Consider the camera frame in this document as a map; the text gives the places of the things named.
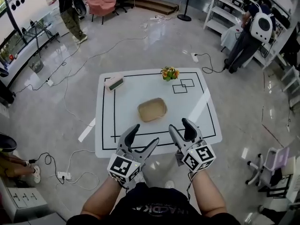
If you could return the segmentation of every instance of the marble floor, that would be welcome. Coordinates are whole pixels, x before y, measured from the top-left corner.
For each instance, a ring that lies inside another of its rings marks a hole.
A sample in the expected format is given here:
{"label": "marble floor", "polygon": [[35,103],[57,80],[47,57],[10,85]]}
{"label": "marble floor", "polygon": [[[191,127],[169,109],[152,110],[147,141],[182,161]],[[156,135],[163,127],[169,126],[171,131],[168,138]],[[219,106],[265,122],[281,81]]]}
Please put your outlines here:
{"label": "marble floor", "polygon": [[[20,91],[29,84],[37,89],[66,57],[74,54],[51,76],[57,85],[44,84],[39,90],[29,86],[17,93],[9,108],[9,135],[17,141],[22,158],[38,158],[41,153],[49,152],[55,158],[57,170],[66,171],[73,151],[94,151],[97,127],[82,142],[78,137],[95,118],[98,79],[102,73],[164,66],[210,66],[208,56],[199,57],[196,64],[190,53],[210,54],[214,69],[222,70],[227,52],[220,51],[219,34],[203,30],[203,21],[198,19],[202,14],[200,10],[189,7],[191,22],[177,18],[151,22],[150,18],[155,14],[140,8],[129,9],[126,14],[120,11],[119,16],[107,16],[104,25],[101,25],[101,18],[91,22],[91,17],[87,16],[81,21],[81,27],[89,37],[86,42],[77,46],[72,36],[66,34],[59,38],[60,43],[53,41],[42,50],[45,66],[39,74],[28,67],[19,74],[12,91]],[[140,26],[143,23],[148,24],[147,29]],[[254,186],[245,185],[245,180],[252,174],[247,160],[254,159],[258,153],[266,153],[269,147],[287,146],[299,132],[296,130],[299,117],[292,113],[290,132],[286,129],[288,95],[281,91],[280,73],[282,71],[278,72],[276,64],[263,72],[255,61],[251,61],[233,75],[228,71],[203,74],[223,136],[222,142],[213,145],[217,159],[208,172],[223,194],[228,211],[240,222],[249,212],[255,211],[257,205],[266,202],[265,194],[258,193]],[[244,148],[248,148],[246,160],[241,158]],[[101,184],[107,177],[108,162],[109,159],[99,159],[86,151],[74,154],[69,169],[72,181],[83,172],[91,172],[99,177]],[[36,187],[50,208],[65,219],[78,214],[95,190],[58,184],[52,176],[53,163],[45,165],[42,157],[38,165],[42,181]],[[188,170],[177,166],[174,154],[151,156],[143,171],[149,186],[163,187],[167,180],[173,180],[175,187],[186,193]],[[77,185],[93,188],[97,178],[85,173]],[[196,205],[193,189],[190,193],[191,203]]]}

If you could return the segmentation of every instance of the pants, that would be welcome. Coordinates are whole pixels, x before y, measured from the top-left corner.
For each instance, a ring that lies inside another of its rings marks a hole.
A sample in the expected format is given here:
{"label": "pants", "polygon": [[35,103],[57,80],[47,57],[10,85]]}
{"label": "pants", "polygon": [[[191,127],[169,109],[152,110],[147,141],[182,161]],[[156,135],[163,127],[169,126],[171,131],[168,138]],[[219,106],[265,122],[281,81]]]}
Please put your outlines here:
{"label": "pants", "polygon": [[79,17],[74,8],[70,7],[60,15],[67,29],[69,29],[75,38],[81,40],[86,36],[80,29]]}
{"label": "pants", "polygon": [[283,216],[286,214],[286,212],[277,212],[272,209],[264,208],[262,210],[262,214],[266,216],[267,218],[271,219],[275,225],[279,224],[280,220],[283,218]]}
{"label": "pants", "polygon": [[261,44],[261,41],[252,37],[249,32],[243,31],[230,52],[226,64],[231,65],[230,69],[236,72],[244,62],[251,58]]}
{"label": "pants", "polygon": [[6,100],[9,104],[14,102],[12,92],[0,80],[0,97]]}

